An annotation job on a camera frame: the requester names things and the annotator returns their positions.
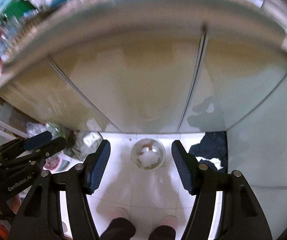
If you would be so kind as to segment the clear trash bin with bag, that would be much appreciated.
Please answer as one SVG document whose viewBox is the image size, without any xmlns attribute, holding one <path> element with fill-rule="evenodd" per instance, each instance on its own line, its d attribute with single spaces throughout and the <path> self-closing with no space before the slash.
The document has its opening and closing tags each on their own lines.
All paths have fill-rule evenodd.
<svg viewBox="0 0 287 240">
<path fill-rule="evenodd" d="M 166 151 L 163 144 L 158 140 L 144 138 L 134 144 L 130 157 L 136 167 L 150 171 L 163 165 Z"/>
</svg>

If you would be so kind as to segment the beige kitchen cabinet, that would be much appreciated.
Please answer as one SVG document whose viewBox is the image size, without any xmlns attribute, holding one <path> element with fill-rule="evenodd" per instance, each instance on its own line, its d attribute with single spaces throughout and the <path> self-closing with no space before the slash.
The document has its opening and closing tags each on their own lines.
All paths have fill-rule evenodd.
<svg viewBox="0 0 287 240">
<path fill-rule="evenodd" d="M 27 23 L 0 96 L 100 132 L 226 131 L 229 170 L 287 187 L 287 1 L 74 0 Z"/>
</svg>

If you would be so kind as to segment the crumpled clear plastic bags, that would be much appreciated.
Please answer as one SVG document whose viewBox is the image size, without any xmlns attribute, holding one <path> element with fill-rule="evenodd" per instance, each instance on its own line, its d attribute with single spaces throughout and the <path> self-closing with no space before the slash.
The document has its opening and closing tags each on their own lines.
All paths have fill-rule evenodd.
<svg viewBox="0 0 287 240">
<path fill-rule="evenodd" d="M 103 140 L 102 135 L 98 132 L 73 131 L 53 122 L 45 124 L 28 122 L 26 129 L 30 137 L 45 131 L 51 132 L 53 139 L 64 137 L 67 145 L 62 153 L 80 161 L 84 161 L 88 154 L 96 152 Z"/>
</svg>

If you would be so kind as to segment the person's right foot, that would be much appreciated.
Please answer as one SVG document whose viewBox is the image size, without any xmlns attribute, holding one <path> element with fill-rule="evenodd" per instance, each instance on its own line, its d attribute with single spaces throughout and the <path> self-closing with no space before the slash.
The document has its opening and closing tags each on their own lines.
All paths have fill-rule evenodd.
<svg viewBox="0 0 287 240">
<path fill-rule="evenodd" d="M 175 240 L 178 219 L 174 216 L 164 217 L 160 225 L 149 235 L 149 240 Z"/>
</svg>

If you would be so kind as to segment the person's foot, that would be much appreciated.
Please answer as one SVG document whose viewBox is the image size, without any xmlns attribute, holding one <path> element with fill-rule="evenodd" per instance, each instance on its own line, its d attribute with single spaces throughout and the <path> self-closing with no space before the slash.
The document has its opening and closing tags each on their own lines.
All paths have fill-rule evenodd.
<svg viewBox="0 0 287 240">
<path fill-rule="evenodd" d="M 149 240 L 175 240 L 178 219 L 174 216 L 164 217 L 160 225 L 149 235 Z"/>
<path fill-rule="evenodd" d="M 136 233 L 136 228 L 129 220 L 125 209 L 116 208 L 110 213 L 111 222 L 101 234 L 101 240 L 130 240 Z"/>
</svg>

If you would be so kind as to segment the dark blue cloth on floor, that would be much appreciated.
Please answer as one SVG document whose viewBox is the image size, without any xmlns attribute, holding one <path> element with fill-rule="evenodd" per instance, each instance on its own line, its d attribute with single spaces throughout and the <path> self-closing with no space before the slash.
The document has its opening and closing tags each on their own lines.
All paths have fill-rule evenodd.
<svg viewBox="0 0 287 240">
<path fill-rule="evenodd" d="M 204 160 L 200 164 L 206 164 L 214 171 L 227 173 L 228 149 L 226 132 L 206 132 L 198 144 L 192 145 L 189 154 L 195 157 L 202 157 Z M 220 160 L 220 168 L 216 168 L 210 160 L 216 158 Z"/>
</svg>

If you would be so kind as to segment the person's left foot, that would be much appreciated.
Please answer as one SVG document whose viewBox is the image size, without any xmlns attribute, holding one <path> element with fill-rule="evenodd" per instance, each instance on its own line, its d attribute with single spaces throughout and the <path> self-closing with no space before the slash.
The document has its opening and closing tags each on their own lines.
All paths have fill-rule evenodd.
<svg viewBox="0 0 287 240">
<path fill-rule="evenodd" d="M 130 240 L 136 233 L 136 228 L 129 220 L 125 209 L 116 208 L 110 213 L 111 222 L 101 234 L 101 240 Z"/>
</svg>

